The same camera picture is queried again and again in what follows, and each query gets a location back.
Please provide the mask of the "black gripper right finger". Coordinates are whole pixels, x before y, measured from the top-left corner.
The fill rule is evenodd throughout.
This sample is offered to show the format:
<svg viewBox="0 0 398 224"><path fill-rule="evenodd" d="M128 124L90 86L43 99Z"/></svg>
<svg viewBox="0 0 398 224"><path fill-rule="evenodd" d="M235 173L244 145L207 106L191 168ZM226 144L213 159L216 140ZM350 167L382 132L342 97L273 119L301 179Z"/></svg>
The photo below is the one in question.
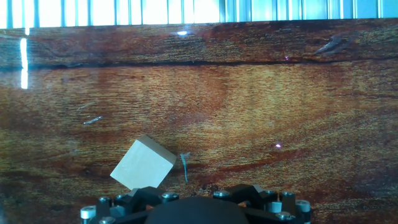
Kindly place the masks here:
<svg viewBox="0 0 398 224"><path fill-rule="evenodd" d="M249 223L310 224L311 205L293 192L238 184L213 193L213 198L235 204Z"/></svg>

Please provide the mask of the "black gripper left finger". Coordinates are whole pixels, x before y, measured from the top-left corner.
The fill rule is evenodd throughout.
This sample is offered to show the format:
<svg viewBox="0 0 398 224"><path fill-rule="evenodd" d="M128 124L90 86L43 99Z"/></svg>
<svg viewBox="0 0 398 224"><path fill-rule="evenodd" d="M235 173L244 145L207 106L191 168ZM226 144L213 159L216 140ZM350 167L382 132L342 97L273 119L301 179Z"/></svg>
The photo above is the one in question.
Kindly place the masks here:
<svg viewBox="0 0 398 224"><path fill-rule="evenodd" d="M80 209L81 224L144 223L149 207L179 199L179 194L154 187L136 188L114 198L101 196L95 205Z"/></svg>

